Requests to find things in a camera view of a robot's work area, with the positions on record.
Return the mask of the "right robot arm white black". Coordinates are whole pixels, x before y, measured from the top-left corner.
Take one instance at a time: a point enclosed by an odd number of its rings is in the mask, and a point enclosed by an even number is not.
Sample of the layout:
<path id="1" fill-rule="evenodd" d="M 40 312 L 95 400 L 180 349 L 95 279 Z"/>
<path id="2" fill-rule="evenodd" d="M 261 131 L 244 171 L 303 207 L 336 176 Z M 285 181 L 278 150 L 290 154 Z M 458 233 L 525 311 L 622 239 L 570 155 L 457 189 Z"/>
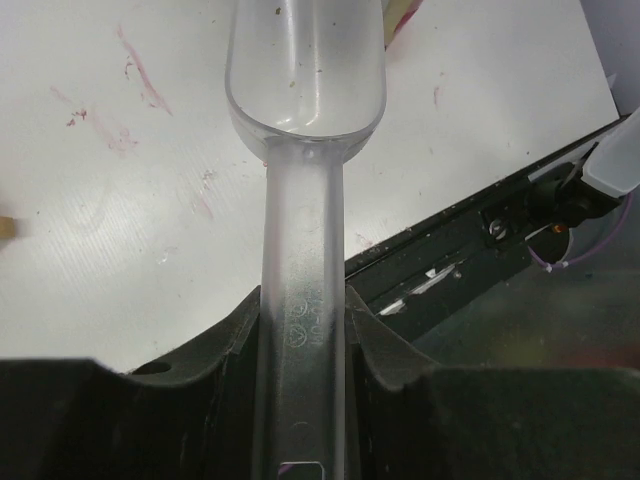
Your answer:
<path id="1" fill-rule="evenodd" d="M 574 162 L 560 164 L 533 182 L 526 211 L 537 226 L 576 227 L 621 205 L 639 187 L 639 112 Z"/>

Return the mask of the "clear plastic scoop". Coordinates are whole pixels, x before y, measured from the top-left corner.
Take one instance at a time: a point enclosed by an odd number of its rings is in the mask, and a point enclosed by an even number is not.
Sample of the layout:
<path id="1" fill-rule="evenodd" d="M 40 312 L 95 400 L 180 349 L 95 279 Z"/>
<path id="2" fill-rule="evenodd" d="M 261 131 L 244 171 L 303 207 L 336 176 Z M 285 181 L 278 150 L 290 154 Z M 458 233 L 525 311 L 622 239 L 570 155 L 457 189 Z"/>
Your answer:
<path id="1" fill-rule="evenodd" d="M 251 475 L 345 474 L 343 170 L 386 106 L 383 8 L 240 1 L 225 93 L 266 167 Z"/>

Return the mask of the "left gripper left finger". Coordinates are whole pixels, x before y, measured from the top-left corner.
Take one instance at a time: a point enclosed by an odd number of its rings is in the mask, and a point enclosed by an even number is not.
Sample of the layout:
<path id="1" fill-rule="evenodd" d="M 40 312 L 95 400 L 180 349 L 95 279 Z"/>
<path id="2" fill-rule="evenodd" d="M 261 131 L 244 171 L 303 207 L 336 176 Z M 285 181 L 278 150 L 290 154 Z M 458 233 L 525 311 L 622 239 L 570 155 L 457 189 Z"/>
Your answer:
<path id="1" fill-rule="evenodd" d="M 131 373 L 1 363 L 5 479 L 247 479 L 260 294 Z"/>

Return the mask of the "pet food bag pink white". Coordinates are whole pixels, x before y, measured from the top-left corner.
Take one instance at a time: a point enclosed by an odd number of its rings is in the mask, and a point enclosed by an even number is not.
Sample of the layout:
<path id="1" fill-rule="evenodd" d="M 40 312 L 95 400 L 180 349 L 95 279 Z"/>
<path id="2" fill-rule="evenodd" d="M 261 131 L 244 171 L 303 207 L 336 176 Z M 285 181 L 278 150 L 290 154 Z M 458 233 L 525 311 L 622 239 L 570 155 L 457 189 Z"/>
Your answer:
<path id="1" fill-rule="evenodd" d="M 423 0 L 383 0 L 384 44 L 388 48 L 396 34 L 420 8 Z"/>

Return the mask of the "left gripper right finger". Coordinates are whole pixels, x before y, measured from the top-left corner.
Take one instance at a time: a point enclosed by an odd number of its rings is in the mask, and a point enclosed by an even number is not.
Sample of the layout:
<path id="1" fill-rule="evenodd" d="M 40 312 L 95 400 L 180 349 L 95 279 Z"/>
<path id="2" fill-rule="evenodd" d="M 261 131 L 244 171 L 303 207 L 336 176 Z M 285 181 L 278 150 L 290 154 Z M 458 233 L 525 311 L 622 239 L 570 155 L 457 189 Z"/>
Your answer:
<path id="1" fill-rule="evenodd" d="M 639 374 L 437 364 L 346 292 L 351 479 L 635 479 Z"/>

